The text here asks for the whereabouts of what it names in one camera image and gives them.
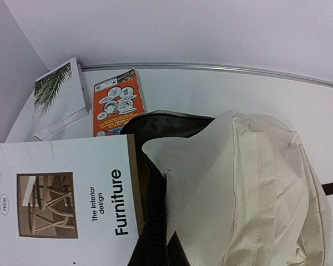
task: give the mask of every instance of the white wall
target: white wall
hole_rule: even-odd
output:
[[[333,0],[5,0],[46,66],[189,62],[333,81]]]
[[[46,71],[10,10],[0,0],[0,142],[5,142],[34,89],[34,80]]]

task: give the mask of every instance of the cartoon illustration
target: cartoon illustration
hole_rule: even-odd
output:
[[[96,137],[103,137],[105,136],[105,131],[99,131],[97,134],[96,134]]]
[[[120,87],[113,87],[112,89],[109,90],[107,96],[109,98],[115,99],[118,95],[120,95],[120,93],[121,93]]]
[[[115,115],[117,108],[118,108],[118,103],[115,100],[109,101],[104,106],[104,110],[108,116],[111,116],[111,114]]]
[[[133,100],[123,100],[123,101],[120,100],[117,109],[119,113],[122,115],[137,110],[137,108],[134,107]]]
[[[133,88],[132,87],[124,87],[121,91],[120,97],[127,98],[133,96]]]

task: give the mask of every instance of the bag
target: bag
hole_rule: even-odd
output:
[[[122,130],[149,170],[129,265],[325,265],[329,204],[298,134],[269,116],[212,120],[155,112]]]

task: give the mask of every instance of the white table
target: white table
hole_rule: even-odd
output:
[[[147,111],[171,110],[217,116],[233,109],[272,115],[299,132],[322,183],[333,182],[333,88],[263,75],[224,71],[138,69]],[[124,70],[83,73],[90,102],[93,85]],[[7,142],[35,141],[33,95],[14,124]],[[54,140],[92,136],[92,114]],[[333,195],[329,196],[333,216]],[[333,265],[333,226],[330,264]]]

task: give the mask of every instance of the palm leaf book cover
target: palm leaf book cover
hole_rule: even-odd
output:
[[[76,58],[36,80],[34,136],[46,140],[89,114]]]

